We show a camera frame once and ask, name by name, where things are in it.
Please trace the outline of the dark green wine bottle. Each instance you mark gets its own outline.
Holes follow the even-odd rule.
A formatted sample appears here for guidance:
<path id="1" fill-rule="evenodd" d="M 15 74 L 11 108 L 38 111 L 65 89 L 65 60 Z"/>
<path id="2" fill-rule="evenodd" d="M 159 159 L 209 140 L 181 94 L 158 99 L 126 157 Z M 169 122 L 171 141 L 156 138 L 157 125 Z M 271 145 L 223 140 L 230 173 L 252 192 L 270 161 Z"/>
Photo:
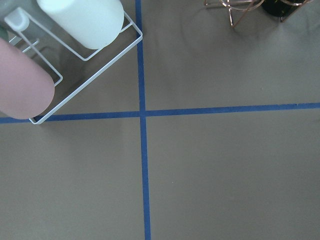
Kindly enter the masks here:
<path id="1" fill-rule="evenodd" d="M 265 0 L 261 6 L 274 17 L 287 17 L 298 8 L 298 6 L 286 4 L 281 0 Z"/>

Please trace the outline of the pink cup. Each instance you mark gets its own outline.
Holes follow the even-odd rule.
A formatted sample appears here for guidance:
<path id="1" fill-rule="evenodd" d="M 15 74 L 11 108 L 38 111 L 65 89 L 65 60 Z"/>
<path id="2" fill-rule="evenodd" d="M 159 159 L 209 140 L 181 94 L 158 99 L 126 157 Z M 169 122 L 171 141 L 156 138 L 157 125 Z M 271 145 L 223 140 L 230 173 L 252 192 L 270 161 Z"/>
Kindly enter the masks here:
<path id="1" fill-rule="evenodd" d="M 0 111 L 15 119 L 44 112 L 55 94 L 52 77 L 36 62 L 0 40 Z"/>

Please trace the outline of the white cup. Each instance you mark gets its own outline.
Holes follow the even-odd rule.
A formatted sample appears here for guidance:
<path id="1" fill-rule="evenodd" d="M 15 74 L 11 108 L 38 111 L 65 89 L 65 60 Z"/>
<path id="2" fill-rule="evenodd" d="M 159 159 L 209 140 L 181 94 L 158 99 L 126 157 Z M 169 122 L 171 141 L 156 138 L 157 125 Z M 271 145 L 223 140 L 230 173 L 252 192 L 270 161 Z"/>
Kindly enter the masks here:
<path id="1" fill-rule="evenodd" d="M 120 34 L 125 11 L 119 0 L 38 0 L 52 20 L 85 48 L 97 50 Z"/>

